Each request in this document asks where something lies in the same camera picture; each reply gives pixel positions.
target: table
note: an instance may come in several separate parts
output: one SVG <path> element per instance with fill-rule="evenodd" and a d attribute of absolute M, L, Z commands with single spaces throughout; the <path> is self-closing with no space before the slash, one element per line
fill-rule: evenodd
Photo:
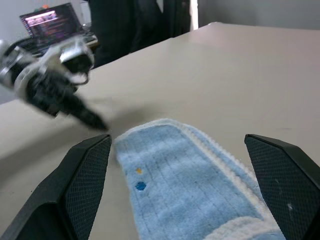
<path fill-rule="evenodd" d="M 213 23 L 93 70 L 79 89 L 116 137 L 159 118 L 207 133 L 250 169 L 245 134 L 320 149 L 320 31 Z M 95 136 L 72 117 L 49 119 L 15 100 L 0 105 L 0 233 L 61 162 Z M 114 151 L 91 240 L 137 240 Z"/>

